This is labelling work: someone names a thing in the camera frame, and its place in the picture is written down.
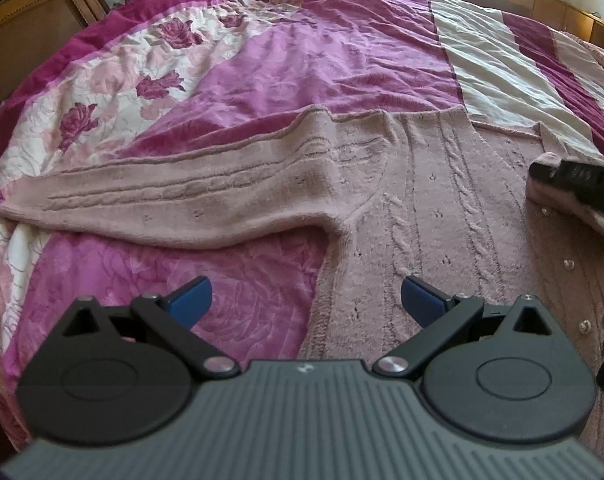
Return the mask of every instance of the cable knit pattern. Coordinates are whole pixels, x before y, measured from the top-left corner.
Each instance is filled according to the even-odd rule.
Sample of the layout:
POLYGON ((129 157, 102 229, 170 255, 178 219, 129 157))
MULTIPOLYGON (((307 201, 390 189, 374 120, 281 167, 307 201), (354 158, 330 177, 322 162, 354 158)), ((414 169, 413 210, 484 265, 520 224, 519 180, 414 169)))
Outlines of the cable knit pattern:
MULTIPOLYGON (((0 214, 202 250, 318 226, 329 247, 300 358, 371 362, 414 335, 400 284, 417 272, 493 302, 537 294, 595 370, 604 238, 525 201, 526 167, 552 144, 545 135, 471 123, 463 108, 333 115, 311 107, 284 130, 234 144, 25 177, 0 214), (579 334, 582 319, 594 333, 579 334)), ((604 396, 582 438, 604 454, 604 396)))

